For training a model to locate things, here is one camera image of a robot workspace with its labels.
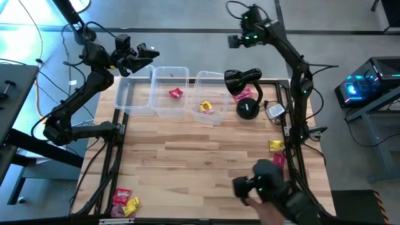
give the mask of clear plastic container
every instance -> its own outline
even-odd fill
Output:
[[[189,69],[186,67],[157,67],[152,78],[154,92],[152,108],[164,118],[182,118],[188,103]],[[183,95],[173,98],[169,91],[179,88]]]
[[[224,75],[216,72],[200,71],[196,76],[191,113],[196,121],[220,125],[226,117],[230,93],[224,82]],[[200,104],[208,101],[214,112],[203,114]]]
[[[154,70],[154,66],[146,66],[128,77],[121,77],[114,101],[115,108],[122,109],[130,116],[153,116],[151,99]]]

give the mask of candy wrapper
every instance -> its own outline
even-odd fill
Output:
[[[115,190],[114,196],[112,197],[112,204],[125,206],[128,201],[129,195],[131,195],[131,190],[117,188]]]
[[[113,205],[111,208],[112,218],[135,218],[136,213],[132,213],[129,216],[125,216],[122,205]]]
[[[233,99],[238,103],[241,99],[251,98],[252,96],[253,93],[250,91],[250,88],[246,87],[242,92],[240,92],[240,94],[233,96]]]
[[[214,109],[210,102],[204,101],[203,103],[200,104],[200,111],[201,113],[208,115],[213,113]]]
[[[281,151],[285,148],[285,143],[283,141],[269,141],[270,151]]]
[[[169,95],[172,98],[180,98],[183,95],[183,91],[179,90],[179,88],[176,88],[176,89],[170,90]]]
[[[122,207],[122,210],[124,211],[125,216],[128,217],[132,213],[135,213],[140,207],[141,207],[141,205],[140,205],[139,198],[134,197],[126,203],[126,206]]]
[[[285,157],[283,155],[275,153],[274,160],[272,161],[272,163],[274,165],[279,165],[281,167],[282,173],[283,173],[283,169],[285,166]]]

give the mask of robotic arm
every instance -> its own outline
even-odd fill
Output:
[[[278,30],[282,29],[279,21],[272,21],[267,16],[261,19],[257,5],[247,7],[249,10],[241,15],[242,35],[229,36],[230,48],[238,48],[243,45],[250,48],[256,45],[273,45],[292,69],[291,97],[294,99],[294,121],[289,131],[289,148],[300,146],[309,138],[309,128],[306,123],[307,99],[313,91],[313,74],[309,70],[309,64],[303,59],[292,44],[284,37],[278,36]],[[262,202],[271,201],[282,215],[296,224],[366,224],[354,221],[342,221],[333,217],[324,210],[311,190],[299,177],[289,157],[288,164],[295,172],[291,181],[283,181],[283,175],[279,166],[271,161],[260,159],[252,168],[254,177],[238,177],[233,179],[234,194],[241,198],[243,204],[249,197],[248,193],[253,188],[257,191]]]
[[[277,35],[275,30],[282,28],[279,21],[272,21],[268,17],[261,19],[259,6],[249,6],[249,10],[241,17],[242,36],[229,36],[229,47],[238,48],[243,45],[249,48],[258,44],[271,44],[292,69],[291,95],[294,99],[294,122],[289,133],[291,146],[298,146],[309,137],[306,109],[307,99],[313,91],[313,75],[309,65],[290,42]]]
[[[144,43],[131,48],[130,37],[120,34],[115,38],[116,49],[108,54],[106,50],[91,41],[85,44],[80,58],[85,65],[91,67],[87,81],[75,90],[65,101],[52,110],[48,117],[43,134],[54,144],[62,146],[81,138],[101,137],[105,141],[117,144],[121,140],[120,125],[109,121],[97,126],[72,127],[71,116],[88,100],[100,91],[104,91],[114,83],[114,76],[108,69],[118,68],[122,76],[137,72],[152,63],[159,52],[150,50]]]

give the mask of concrete floor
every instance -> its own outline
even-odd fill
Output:
[[[63,18],[49,4],[48,13],[39,13],[35,5],[29,1],[28,11],[38,24],[61,26],[65,24]],[[276,18],[273,0],[245,0],[246,4],[257,3],[264,7],[270,17]],[[223,72],[227,69],[246,70],[258,67],[265,78],[287,78],[288,73],[283,58],[271,46],[259,46],[249,49],[229,49],[223,29],[239,29],[238,21],[231,18],[225,8],[225,1],[220,0],[120,0],[93,1],[88,10],[81,16],[85,21],[97,21],[106,28],[198,28],[220,29],[214,33],[176,33],[152,32],[129,33],[132,45],[146,42],[161,52],[161,56],[154,60],[154,66],[186,66],[191,75],[198,71]],[[329,0],[282,0],[282,12],[287,29],[293,30],[328,30],[328,31],[381,31],[380,17],[369,9],[372,2],[367,0],[329,1]],[[232,6],[234,14],[242,12],[239,6]],[[7,8],[0,14],[1,23],[30,24],[28,17],[11,18],[6,16]],[[34,37],[25,40],[24,36]],[[44,39],[44,61],[42,72],[47,74],[57,85],[68,90],[68,68],[62,65],[66,60],[61,36],[58,32],[42,32]],[[71,53],[71,61],[78,60],[82,46],[78,46],[69,32],[65,34],[66,44]],[[400,224],[400,180],[368,184],[366,176],[377,174],[381,168],[376,160],[373,149],[358,146],[350,137],[346,123],[345,111],[339,108],[333,89],[371,56],[400,55],[398,43],[400,36],[323,36],[323,35],[289,35],[288,39],[305,55],[310,63],[328,63],[340,65],[337,69],[330,69],[315,77],[315,87],[324,96],[325,106],[316,116],[317,124],[327,126],[321,141],[323,153],[326,155],[327,173],[332,190],[345,189],[374,189],[381,193],[389,219],[394,224]],[[97,43],[106,49],[112,50],[114,40],[105,33],[97,34]],[[21,26],[16,31],[0,31],[0,56],[14,59],[28,64],[34,64],[39,55],[40,42],[34,27]],[[87,66],[80,66],[85,74],[89,74]],[[80,86],[82,77],[72,70],[72,80]],[[57,90],[47,80],[39,75],[39,85],[51,96],[59,101],[66,96]],[[34,89],[14,125],[24,132],[38,120],[34,108]],[[90,100],[86,107],[94,114],[98,95]],[[320,106],[317,95],[311,96],[311,104],[316,111]],[[55,106],[45,94],[41,93],[40,108],[47,113]],[[73,117],[72,123],[90,119],[84,110],[79,110]],[[382,129],[387,133],[379,133],[386,137],[388,134],[399,132],[396,128],[396,118],[391,118],[389,124]],[[363,143],[369,144],[368,136],[363,133],[363,125],[352,125],[355,135]],[[399,141],[398,137],[385,143],[390,148]],[[83,154],[84,144],[76,146],[76,150]],[[0,221],[16,219],[43,218],[64,216],[68,213],[68,201],[72,196],[76,181],[28,179],[22,189],[22,195],[27,199],[26,204],[7,206],[9,193],[12,191],[19,166],[12,166],[0,187]]]

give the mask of human hand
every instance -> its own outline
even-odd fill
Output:
[[[252,198],[247,198],[246,203],[256,210],[262,225],[282,225],[283,216],[271,202],[258,203]]]

